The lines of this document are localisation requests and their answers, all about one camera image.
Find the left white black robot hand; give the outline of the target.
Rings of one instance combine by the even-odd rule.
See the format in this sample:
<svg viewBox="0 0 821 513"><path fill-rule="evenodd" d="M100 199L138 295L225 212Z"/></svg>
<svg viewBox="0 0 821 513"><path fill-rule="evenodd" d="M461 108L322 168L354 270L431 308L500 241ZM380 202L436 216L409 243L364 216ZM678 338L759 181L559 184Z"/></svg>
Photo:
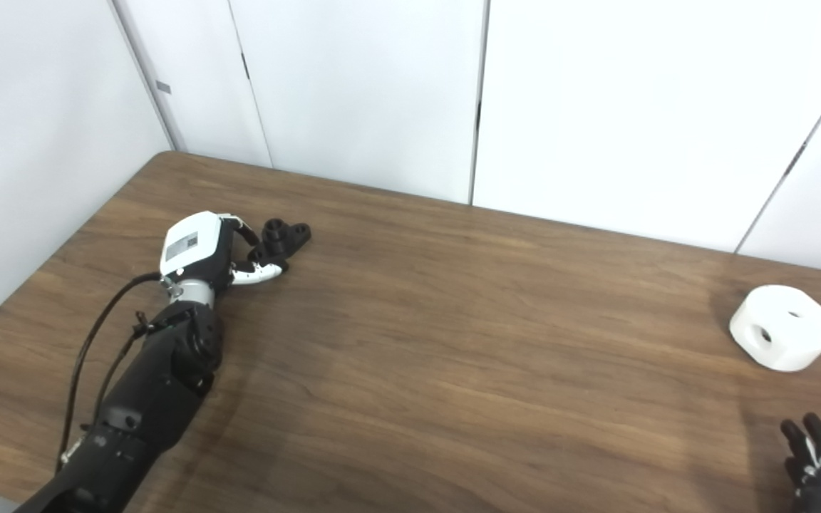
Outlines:
<svg viewBox="0 0 821 513"><path fill-rule="evenodd" d="M263 265L254 257L235 261L232 243L237 234L258 247L258 234L237 215L203 211L182 219L164 238L160 275L174 284L201 281L220 292L228 286L270 281L286 272L286 265Z"/></svg>

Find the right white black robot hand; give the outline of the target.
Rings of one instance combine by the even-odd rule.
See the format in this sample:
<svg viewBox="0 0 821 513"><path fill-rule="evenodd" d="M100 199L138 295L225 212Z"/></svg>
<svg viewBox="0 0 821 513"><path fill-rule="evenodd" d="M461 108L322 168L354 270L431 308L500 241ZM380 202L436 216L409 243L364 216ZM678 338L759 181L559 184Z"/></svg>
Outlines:
<svg viewBox="0 0 821 513"><path fill-rule="evenodd" d="M791 455L785 471L794 487L792 512L821 512L821 418L815 413L802 417L802 426L791 419L780 423Z"/></svg>

